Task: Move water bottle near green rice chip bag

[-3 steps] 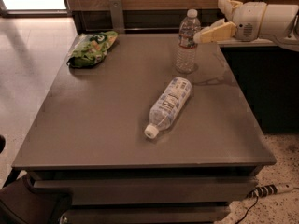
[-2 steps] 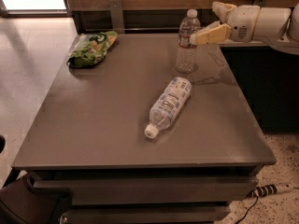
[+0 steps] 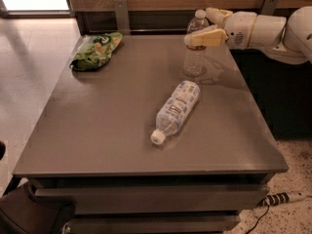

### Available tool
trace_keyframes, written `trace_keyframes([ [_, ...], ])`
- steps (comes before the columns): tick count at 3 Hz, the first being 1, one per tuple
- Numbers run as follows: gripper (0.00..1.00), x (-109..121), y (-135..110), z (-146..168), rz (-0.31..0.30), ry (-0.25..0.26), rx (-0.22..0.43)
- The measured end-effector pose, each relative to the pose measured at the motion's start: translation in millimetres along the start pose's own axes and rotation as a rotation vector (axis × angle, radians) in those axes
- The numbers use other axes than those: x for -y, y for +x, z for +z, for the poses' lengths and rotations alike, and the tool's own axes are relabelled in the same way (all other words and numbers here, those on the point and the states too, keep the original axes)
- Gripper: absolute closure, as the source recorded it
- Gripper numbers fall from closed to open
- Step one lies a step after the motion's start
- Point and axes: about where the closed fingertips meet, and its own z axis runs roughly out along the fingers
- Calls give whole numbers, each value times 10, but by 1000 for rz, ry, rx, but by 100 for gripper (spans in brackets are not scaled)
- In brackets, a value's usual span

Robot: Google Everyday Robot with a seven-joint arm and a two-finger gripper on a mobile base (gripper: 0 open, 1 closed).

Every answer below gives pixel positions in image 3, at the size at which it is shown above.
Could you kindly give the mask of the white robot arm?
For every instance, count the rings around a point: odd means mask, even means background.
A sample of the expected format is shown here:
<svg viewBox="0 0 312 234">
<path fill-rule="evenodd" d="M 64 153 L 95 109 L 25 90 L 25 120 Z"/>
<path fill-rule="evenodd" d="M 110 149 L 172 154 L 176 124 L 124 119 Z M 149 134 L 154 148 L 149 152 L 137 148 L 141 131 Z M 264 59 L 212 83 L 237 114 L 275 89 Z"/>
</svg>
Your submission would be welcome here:
<svg viewBox="0 0 312 234">
<path fill-rule="evenodd" d="M 267 57 L 288 64 L 312 62 L 312 7 L 306 6 L 285 17 L 207 8 L 213 24 L 187 33 L 189 47 L 216 47 L 259 50 Z"/>
</svg>

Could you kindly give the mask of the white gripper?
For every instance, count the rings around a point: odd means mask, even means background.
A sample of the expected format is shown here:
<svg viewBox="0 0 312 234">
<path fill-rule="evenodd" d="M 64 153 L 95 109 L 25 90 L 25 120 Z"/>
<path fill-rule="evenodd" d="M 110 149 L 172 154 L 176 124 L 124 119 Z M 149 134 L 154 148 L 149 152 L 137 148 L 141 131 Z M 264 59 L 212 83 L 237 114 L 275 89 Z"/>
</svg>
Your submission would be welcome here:
<svg viewBox="0 0 312 234">
<path fill-rule="evenodd" d="M 186 46 L 217 47 L 226 42 L 229 49 L 245 50 L 249 47 L 257 18 L 256 13 L 237 12 L 233 14 L 232 11 L 209 7 L 206 9 L 206 18 L 213 24 L 223 24 L 225 22 L 225 30 L 211 25 L 188 33 L 184 37 Z"/>
</svg>

